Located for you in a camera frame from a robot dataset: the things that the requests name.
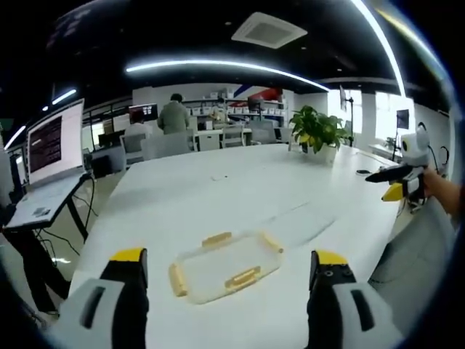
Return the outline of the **person's right hand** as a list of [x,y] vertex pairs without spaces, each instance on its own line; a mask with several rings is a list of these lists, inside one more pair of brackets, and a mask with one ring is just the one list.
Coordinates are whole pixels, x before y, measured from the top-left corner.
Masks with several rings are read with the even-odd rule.
[[441,177],[436,171],[427,167],[424,170],[424,195],[439,199],[444,191],[447,180]]

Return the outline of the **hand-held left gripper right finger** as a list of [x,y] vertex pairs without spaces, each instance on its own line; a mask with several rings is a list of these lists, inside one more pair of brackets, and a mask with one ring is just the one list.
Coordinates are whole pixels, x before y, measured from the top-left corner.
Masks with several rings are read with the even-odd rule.
[[308,348],[396,348],[403,340],[378,292],[324,250],[311,253],[307,323]]

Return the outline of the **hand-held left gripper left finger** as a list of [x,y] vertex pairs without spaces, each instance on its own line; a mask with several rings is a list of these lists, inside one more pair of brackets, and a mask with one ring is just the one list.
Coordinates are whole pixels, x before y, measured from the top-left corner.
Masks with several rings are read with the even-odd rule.
[[147,250],[117,252],[62,303],[47,339],[55,348],[145,348],[147,288]]

